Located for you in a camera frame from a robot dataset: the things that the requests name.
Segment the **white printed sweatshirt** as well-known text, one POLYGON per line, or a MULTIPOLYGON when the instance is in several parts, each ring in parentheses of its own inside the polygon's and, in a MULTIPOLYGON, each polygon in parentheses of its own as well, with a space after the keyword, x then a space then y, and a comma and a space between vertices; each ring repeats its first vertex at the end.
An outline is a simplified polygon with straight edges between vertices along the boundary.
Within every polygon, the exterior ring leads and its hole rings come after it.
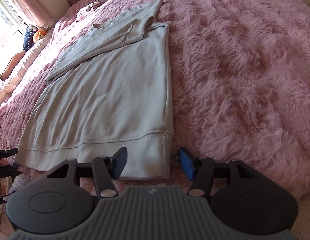
POLYGON ((48 171, 128 151, 124 179, 169 178, 173 139, 169 26, 163 0, 126 9, 63 51, 14 161, 48 171))

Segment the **small pink folded clothes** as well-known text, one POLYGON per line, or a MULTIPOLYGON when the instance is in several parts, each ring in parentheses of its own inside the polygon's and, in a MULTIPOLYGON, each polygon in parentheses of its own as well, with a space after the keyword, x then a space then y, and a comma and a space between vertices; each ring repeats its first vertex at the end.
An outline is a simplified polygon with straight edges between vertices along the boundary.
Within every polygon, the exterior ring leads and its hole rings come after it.
POLYGON ((95 0, 92 3, 86 5, 85 7, 82 7, 77 12, 77 15, 86 14, 87 12, 90 12, 91 10, 98 8, 99 6, 101 6, 101 2, 99 0, 95 0))

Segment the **pink plush pile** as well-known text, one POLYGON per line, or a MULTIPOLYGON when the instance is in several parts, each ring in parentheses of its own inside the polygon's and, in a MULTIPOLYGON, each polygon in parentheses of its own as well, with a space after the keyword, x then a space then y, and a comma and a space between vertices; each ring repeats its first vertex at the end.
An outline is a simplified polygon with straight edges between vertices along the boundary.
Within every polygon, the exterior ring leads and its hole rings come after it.
POLYGON ((0 81, 0 104, 12 94, 16 87, 20 84, 22 78, 14 76, 8 78, 6 81, 0 81))

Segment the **pink long cushion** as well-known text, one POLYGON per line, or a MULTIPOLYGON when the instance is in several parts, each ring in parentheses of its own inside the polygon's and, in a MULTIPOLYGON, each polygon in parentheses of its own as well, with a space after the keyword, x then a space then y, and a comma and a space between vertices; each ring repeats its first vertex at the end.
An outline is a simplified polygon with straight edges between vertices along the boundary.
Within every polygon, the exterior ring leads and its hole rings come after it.
POLYGON ((9 76, 11 75, 13 69, 15 68, 15 66, 20 62, 20 60, 24 57, 25 52, 22 50, 19 53, 16 53, 11 59, 10 62, 7 64, 5 70, 3 71, 3 73, 0 76, 0 79, 2 81, 5 81, 9 78, 9 76))

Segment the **navy patterned pillow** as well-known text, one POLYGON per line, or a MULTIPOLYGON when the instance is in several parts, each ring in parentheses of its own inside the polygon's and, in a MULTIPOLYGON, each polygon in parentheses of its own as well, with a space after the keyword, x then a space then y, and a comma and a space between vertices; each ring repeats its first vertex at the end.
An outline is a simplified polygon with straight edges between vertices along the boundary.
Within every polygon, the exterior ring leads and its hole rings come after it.
POLYGON ((38 28, 33 25, 29 25, 26 28, 26 32, 24 34, 24 42, 23 42, 23 51, 27 52, 34 45, 33 37, 37 32, 38 28))

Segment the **orange plush toy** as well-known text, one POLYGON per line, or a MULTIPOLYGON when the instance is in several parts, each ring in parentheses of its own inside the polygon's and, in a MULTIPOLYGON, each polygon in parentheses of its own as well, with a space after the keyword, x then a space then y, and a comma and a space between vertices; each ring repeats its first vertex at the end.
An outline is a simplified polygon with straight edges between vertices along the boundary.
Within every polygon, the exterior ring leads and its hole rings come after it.
POLYGON ((34 35, 33 35, 33 43, 37 43, 39 40, 41 40, 45 35, 47 31, 45 29, 38 29, 34 35))

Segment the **pink window curtain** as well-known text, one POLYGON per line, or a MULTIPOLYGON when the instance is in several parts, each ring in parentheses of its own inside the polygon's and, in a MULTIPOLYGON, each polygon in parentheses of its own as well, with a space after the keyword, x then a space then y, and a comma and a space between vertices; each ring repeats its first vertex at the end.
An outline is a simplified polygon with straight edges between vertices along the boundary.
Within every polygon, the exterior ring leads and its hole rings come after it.
POLYGON ((55 25, 56 21, 37 0, 12 0, 12 2, 37 28, 50 29, 55 25))

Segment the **window with white frame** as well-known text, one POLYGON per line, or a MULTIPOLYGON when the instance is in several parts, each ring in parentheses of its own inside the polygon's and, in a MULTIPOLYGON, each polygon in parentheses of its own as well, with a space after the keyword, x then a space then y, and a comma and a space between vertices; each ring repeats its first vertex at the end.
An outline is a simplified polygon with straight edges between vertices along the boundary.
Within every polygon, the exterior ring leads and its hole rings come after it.
POLYGON ((22 51, 25 29, 25 20, 11 0, 0 0, 0 72, 22 51))

